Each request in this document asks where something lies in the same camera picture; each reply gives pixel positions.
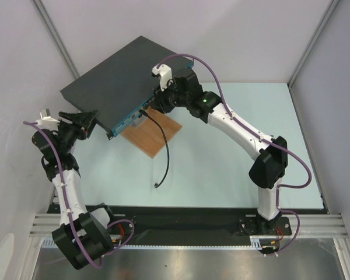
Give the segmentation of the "dark grey network switch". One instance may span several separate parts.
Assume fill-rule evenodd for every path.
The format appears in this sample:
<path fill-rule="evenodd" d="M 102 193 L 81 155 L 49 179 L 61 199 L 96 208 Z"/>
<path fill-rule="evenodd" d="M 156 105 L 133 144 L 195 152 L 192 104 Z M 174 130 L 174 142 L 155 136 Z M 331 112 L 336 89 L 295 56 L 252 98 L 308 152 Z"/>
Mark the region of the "dark grey network switch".
<path fill-rule="evenodd" d="M 61 89 L 81 112 L 97 110 L 96 123 L 109 139 L 137 118 L 159 87 L 152 68 L 174 52 L 139 36 Z"/>

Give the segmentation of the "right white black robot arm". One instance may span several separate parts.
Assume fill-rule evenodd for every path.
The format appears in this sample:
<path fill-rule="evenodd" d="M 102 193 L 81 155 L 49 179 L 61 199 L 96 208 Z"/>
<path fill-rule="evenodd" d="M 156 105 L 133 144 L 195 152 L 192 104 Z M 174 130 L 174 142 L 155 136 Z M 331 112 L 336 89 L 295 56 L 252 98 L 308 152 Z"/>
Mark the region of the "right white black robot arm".
<path fill-rule="evenodd" d="M 248 153 L 254 162 L 248 175 L 258 187 L 257 229 L 265 235 L 271 234 L 281 217 L 276 194 L 288 165 L 284 152 L 286 140 L 263 134 L 240 119 L 223 104 L 220 96 L 203 90 L 190 68 L 173 74 L 170 67 L 162 65 L 153 67 L 152 76 L 159 80 L 151 105 L 153 109 L 166 114 L 176 107 L 184 107 L 193 117 L 224 132 Z"/>

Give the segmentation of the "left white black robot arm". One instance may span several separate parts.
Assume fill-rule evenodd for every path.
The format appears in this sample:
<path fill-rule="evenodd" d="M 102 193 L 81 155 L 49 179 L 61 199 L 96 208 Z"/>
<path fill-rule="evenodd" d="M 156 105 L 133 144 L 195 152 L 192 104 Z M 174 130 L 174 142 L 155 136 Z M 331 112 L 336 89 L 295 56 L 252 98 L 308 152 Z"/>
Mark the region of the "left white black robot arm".
<path fill-rule="evenodd" d="M 76 270 L 94 265 L 113 249 L 109 233 L 117 226 L 106 204 L 88 211 L 81 192 L 79 165 L 71 152 L 77 140 L 90 137 L 97 115 L 96 110 L 59 112 L 59 119 L 54 119 L 49 110 L 43 110 L 39 120 L 29 123 L 36 129 L 31 141 L 43 155 L 41 165 L 59 199 L 59 228 L 52 232 L 52 239 Z"/>

